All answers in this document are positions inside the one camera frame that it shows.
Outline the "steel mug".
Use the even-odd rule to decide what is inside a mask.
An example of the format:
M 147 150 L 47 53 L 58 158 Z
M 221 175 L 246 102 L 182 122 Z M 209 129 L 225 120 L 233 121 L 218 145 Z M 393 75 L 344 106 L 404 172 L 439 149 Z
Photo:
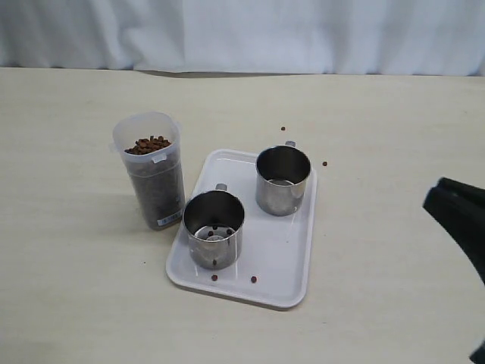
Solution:
M 258 206 L 273 216 L 296 213 L 311 173 L 308 156 L 292 140 L 263 150 L 255 162 Z
M 210 270 L 235 263 L 242 252 L 245 218 L 242 202 L 226 184 L 219 183 L 191 198 L 182 222 L 194 263 Z

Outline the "clear plastic tall container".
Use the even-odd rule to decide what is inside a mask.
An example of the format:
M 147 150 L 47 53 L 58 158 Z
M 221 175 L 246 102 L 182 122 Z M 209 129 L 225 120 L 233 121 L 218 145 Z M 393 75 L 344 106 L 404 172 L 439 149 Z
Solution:
M 186 201 L 178 123 L 161 112 L 144 112 L 119 121 L 112 138 L 149 228 L 178 222 Z

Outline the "white curtain backdrop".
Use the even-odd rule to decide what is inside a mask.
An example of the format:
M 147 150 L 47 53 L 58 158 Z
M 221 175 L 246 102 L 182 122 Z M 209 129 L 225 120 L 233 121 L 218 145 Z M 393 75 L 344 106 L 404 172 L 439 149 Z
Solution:
M 482 1 L 3 1 L 1 63 L 169 73 L 484 73 Z

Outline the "white rectangular tray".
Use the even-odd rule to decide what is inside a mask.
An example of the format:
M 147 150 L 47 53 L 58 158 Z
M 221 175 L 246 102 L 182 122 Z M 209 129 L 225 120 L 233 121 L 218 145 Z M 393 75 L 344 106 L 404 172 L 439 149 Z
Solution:
M 255 153 L 216 149 L 205 159 L 193 190 L 197 195 L 226 184 L 246 210 L 242 253 L 231 266 L 213 271 L 197 266 L 189 254 L 187 234 L 178 230 L 166 260 L 166 273 L 179 287 L 230 300 L 288 309 L 298 305 L 308 286 L 314 208 L 318 192 L 315 171 L 307 180 L 299 210 L 276 217 L 255 201 Z M 250 278 L 255 276 L 255 284 Z

